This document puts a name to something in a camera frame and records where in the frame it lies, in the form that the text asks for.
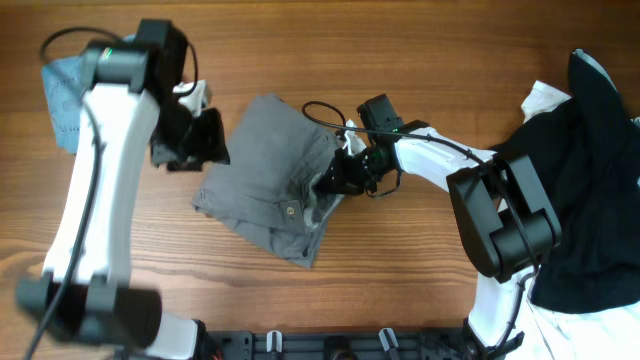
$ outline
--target white cloth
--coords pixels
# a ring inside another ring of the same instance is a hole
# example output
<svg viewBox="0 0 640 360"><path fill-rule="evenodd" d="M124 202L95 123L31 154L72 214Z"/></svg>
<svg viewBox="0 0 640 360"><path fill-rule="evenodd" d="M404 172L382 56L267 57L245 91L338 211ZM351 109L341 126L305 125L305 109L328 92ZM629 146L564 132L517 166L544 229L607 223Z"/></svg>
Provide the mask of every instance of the white cloth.
<svg viewBox="0 0 640 360"><path fill-rule="evenodd" d="M552 111L570 98L536 81L522 103L524 121ZM527 285L529 294L532 282ZM634 359L640 353L640 302L597 313L564 314L535 306L527 296L515 331L524 331L525 340L507 360Z"/></svg>

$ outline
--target blue cloth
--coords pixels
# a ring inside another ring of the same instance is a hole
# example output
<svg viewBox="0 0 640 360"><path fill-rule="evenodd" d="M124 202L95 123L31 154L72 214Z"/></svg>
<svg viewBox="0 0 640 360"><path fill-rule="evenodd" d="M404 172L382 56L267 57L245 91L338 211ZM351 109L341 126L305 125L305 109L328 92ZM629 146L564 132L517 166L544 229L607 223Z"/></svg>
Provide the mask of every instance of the blue cloth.
<svg viewBox="0 0 640 360"><path fill-rule="evenodd" d="M74 56L54 60L51 63L65 75L63 79L59 79L52 71L52 65L42 68L44 93L47 97L56 144L69 153L75 154L78 151L80 137L80 103L77 95L69 90L65 82L79 86L82 60L79 56Z"/></svg>

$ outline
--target wooden floor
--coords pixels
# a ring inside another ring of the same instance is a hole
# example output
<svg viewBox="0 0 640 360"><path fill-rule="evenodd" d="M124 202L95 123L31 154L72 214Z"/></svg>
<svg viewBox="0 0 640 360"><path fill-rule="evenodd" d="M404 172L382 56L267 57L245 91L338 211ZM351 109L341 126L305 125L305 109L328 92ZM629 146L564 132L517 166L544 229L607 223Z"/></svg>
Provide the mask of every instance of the wooden floor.
<svg viewBox="0 0 640 360"><path fill-rule="evenodd" d="M197 48L227 136L259 94L296 108L327 101L355 119L359 104L384 92L405 120L487 147L522 123L535 80L566 90L576 47L605 66L640 115L640 7L631 1L17 2L0 1L0 359L21 357L34 330L16 309L14 285L40 272L74 162L56 147L37 59L40 42L63 27L126 35L142 17L172 19ZM87 40L69 36L52 55L75 54ZM426 181L406 176L393 196L345 201L306 270L196 214L190 199L204 176L150 164L142 172L133 282L159 288L166 309L210 329L256 332L456 326L471 309L476 272L448 195ZM104 355L45 339L37 357Z"/></svg>

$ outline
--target brown background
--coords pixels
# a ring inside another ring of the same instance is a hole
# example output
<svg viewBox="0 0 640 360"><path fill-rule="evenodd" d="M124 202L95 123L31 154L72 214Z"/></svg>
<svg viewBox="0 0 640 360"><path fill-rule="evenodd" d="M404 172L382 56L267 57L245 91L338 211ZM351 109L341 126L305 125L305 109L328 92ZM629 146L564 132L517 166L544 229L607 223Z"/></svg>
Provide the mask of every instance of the brown background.
<svg viewBox="0 0 640 360"><path fill-rule="evenodd" d="M0 2L0 359L21 357L34 330L13 289L40 272L73 167L55 144L36 55L55 30L92 25L126 35L142 17L172 19L197 48L227 136L258 94L275 92L296 108L328 101L357 118L359 104L385 92L405 120L487 147L522 123L535 80L566 90L576 47L605 66L640 115L640 7L631 1L43 3ZM52 55L75 54L87 40L69 36ZM167 309L210 329L256 332L455 326L471 309L476 272L448 195L424 180L406 176L383 200L345 201L310 271L194 213L190 198L204 176L148 162L142 172L133 282L161 289ZM45 339L38 357L105 354Z"/></svg>

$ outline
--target black fabric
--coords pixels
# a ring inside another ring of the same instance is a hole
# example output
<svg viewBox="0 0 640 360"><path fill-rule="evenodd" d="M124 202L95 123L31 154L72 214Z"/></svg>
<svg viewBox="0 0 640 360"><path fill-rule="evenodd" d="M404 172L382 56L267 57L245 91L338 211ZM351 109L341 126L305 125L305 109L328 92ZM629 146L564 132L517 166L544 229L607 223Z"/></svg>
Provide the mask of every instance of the black fabric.
<svg viewBox="0 0 640 360"><path fill-rule="evenodd" d="M573 54L569 88L571 100L494 150L529 155L562 225L532 303L586 313L640 300L640 129L610 82Z"/></svg>

